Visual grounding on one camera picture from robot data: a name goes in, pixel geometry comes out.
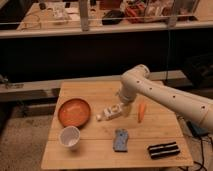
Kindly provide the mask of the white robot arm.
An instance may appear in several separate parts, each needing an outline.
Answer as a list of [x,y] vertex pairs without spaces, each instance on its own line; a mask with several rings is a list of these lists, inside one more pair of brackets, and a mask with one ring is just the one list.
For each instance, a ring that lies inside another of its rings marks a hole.
[[148,79],[150,71],[137,65],[121,75],[120,101],[128,105],[138,94],[158,102],[168,109],[213,133],[213,100],[157,84]]

